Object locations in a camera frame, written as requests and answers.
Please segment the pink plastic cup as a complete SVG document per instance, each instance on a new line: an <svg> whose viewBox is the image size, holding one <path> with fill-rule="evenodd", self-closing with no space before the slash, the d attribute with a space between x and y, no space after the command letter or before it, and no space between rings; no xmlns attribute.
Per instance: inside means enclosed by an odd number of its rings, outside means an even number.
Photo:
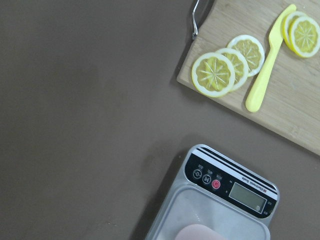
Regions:
<svg viewBox="0 0 320 240"><path fill-rule="evenodd" d="M191 224L181 229L175 240L225 240L221 234L202 224Z"/></svg>

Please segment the digital kitchen scale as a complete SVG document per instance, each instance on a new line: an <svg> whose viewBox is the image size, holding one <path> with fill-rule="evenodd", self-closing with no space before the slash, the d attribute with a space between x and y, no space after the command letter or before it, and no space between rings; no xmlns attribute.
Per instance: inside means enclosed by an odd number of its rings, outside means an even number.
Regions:
<svg viewBox="0 0 320 240"><path fill-rule="evenodd" d="M226 240L268 240L280 200L275 184L217 150L191 147L163 202L140 220L133 240L174 240L189 225L204 225Z"/></svg>

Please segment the lemon slice near board corner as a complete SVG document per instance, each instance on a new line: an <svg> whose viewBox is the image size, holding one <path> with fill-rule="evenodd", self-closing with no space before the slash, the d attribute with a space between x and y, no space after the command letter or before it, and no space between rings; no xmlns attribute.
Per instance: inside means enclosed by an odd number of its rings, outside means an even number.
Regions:
<svg viewBox="0 0 320 240"><path fill-rule="evenodd" d="M191 80L202 95L219 98L226 95L234 86L235 70L227 57L217 52L208 52L194 61Z"/></svg>

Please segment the yellow plastic knife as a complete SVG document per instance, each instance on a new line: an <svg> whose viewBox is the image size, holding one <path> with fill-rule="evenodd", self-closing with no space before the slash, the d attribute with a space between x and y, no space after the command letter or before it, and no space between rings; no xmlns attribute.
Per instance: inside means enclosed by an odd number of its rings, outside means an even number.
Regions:
<svg viewBox="0 0 320 240"><path fill-rule="evenodd" d="M297 6L295 4L290 4L281 12L270 29L268 36L269 52L245 101L245 107L249 112L255 113L262 106L275 61L284 40L282 34L282 22L287 15L295 12L296 9Z"/></svg>

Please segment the middle stacked lemon slice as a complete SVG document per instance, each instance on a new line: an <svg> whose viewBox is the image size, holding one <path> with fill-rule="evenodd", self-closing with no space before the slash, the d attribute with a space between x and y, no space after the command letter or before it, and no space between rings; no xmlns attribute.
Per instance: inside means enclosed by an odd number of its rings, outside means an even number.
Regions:
<svg viewBox="0 0 320 240"><path fill-rule="evenodd" d="M249 77L249 66L246 58L238 50L233 48L221 48L216 52L222 54L231 61L235 72L235 80L230 91L233 92L238 90L244 85Z"/></svg>

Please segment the stacked lemon slice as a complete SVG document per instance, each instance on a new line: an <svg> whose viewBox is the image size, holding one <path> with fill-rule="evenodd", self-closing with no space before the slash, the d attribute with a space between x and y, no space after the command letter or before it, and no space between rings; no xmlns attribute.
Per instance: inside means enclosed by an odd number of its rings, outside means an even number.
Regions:
<svg viewBox="0 0 320 240"><path fill-rule="evenodd" d="M235 80L230 91L233 92L238 90L244 85L249 77L249 66L246 58L238 50L233 48L221 48L216 52L222 54L231 61L235 72Z"/></svg>
<svg viewBox="0 0 320 240"><path fill-rule="evenodd" d="M262 44L253 36L242 34L233 38L227 47L240 52L248 64L248 76L258 74L265 61L265 51Z"/></svg>

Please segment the bamboo cutting board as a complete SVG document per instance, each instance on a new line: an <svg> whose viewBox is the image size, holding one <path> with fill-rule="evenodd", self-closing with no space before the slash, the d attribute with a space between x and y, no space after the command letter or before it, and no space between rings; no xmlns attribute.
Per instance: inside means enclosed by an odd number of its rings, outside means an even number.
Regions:
<svg viewBox="0 0 320 240"><path fill-rule="evenodd" d="M202 54L225 47L239 35L258 39L265 51L274 21L289 0L217 0L191 44L177 81L194 89L191 67ZM320 57L302 58L283 44L272 69L258 112L251 113L245 100L253 78L238 90L215 101L288 140L320 152Z"/></svg>

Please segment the hidden lemon slice under knife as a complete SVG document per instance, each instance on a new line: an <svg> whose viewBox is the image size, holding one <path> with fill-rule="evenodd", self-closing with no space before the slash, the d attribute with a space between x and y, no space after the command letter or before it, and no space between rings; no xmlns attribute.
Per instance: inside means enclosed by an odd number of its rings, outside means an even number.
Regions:
<svg viewBox="0 0 320 240"><path fill-rule="evenodd" d="M304 12L302 11L294 11L290 14L288 14L284 20L282 21L282 25L281 25L281 30L282 30L282 34L283 34L283 39L287 45L287 47L290 50L293 50L292 48L292 44L290 41L290 36L289 36L289 30L291 27L291 24L299 17L304 17L307 16Z"/></svg>

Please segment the lemon slice beside knife tip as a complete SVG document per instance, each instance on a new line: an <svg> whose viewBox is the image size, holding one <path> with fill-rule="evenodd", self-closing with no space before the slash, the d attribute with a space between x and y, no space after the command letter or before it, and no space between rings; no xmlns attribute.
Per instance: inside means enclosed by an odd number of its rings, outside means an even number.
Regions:
<svg viewBox="0 0 320 240"><path fill-rule="evenodd" d="M311 58L320 49L320 26L309 16L295 19L288 35L292 51L302 58Z"/></svg>

